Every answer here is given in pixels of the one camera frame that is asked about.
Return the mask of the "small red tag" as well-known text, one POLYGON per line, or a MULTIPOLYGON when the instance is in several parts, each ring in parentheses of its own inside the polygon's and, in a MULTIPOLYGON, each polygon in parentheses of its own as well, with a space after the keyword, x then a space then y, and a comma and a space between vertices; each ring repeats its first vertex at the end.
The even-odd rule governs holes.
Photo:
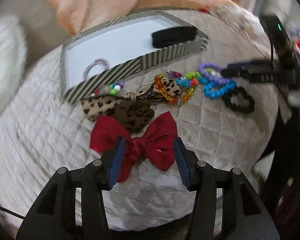
POLYGON ((201 8, 199 9, 200 12, 202 13, 209 13, 209 10, 205 9, 205 8, 201 8))

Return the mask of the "leopard print hair bow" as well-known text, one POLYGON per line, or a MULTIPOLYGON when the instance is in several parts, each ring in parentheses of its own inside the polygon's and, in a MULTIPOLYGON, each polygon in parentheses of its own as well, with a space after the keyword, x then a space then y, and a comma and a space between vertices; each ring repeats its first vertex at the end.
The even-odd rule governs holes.
POLYGON ((166 103, 156 84, 145 85, 122 96, 94 95, 81 101, 83 115, 91 122, 107 115, 116 119, 130 134, 139 133, 154 117, 151 106, 166 103))

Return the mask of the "cream quilted bedspread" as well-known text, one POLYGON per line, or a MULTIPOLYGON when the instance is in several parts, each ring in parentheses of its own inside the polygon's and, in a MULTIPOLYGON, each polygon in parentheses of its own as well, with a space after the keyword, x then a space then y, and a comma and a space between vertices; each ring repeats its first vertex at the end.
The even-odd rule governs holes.
MULTIPOLYGON (((258 45, 228 21, 194 11, 175 11, 208 36, 207 45, 193 55, 163 61, 147 56, 128 82, 129 89, 149 84, 168 69, 197 70, 202 62, 226 66, 229 62, 265 58, 269 45, 258 45)), ((61 50, 42 57, 31 69, 18 94, 0 118, 0 204, 26 214, 57 168, 81 168, 98 153, 90 147, 93 124, 80 104, 61 97, 61 50)), ((277 116, 277 96, 272 85, 239 84, 255 100, 253 113, 227 109, 222 100, 210 100, 198 88, 183 106, 159 104, 155 114, 170 112, 185 146, 213 167, 240 168, 248 174, 265 150, 277 116)), ((148 160, 133 167, 129 178, 103 193, 108 224, 115 230, 143 230, 160 226, 191 213, 195 194, 182 184, 178 169, 161 172, 148 160)))

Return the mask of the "striped shallow tray box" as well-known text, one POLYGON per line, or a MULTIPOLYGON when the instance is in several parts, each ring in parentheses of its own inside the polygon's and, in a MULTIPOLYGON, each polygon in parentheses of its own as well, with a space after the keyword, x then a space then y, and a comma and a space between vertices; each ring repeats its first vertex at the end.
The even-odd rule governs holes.
POLYGON ((154 32, 188 25, 168 12, 151 10, 101 23, 66 40, 61 55, 65 101, 76 103, 99 87, 206 49, 209 37, 201 30, 193 41, 153 47, 154 32))

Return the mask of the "black scrunchie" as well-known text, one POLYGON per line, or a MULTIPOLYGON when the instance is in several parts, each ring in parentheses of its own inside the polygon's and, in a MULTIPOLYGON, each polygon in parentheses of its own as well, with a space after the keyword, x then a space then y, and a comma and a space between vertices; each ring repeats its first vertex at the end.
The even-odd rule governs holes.
POLYGON ((255 110, 255 100, 243 87, 236 87, 222 96, 226 107, 234 112, 243 114, 253 113, 255 110))

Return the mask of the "white round satin cushion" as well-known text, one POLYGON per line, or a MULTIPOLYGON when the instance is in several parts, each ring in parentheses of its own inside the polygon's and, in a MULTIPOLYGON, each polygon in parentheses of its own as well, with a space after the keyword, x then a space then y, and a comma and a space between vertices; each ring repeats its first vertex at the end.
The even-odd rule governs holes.
POLYGON ((0 114, 18 90, 26 59, 26 37, 19 19, 0 18, 0 114))

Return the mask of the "red satin hair bow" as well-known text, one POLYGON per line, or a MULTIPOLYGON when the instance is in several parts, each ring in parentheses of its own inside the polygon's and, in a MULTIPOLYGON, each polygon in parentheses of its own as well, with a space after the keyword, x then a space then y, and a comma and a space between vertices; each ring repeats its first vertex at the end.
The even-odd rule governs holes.
POLYGON ((129 132, 113 117, 98 118, 90 136, 90 148, 104 154, 113 148, 118 138, 125 139, 125 153, 118 183, 126 181, 135 164, 148 159, 161 171, 168 171, 174 163, 173 141, 178 136, 177 125, 169 111, 157 116, 141 137, 131 137, 129 132))

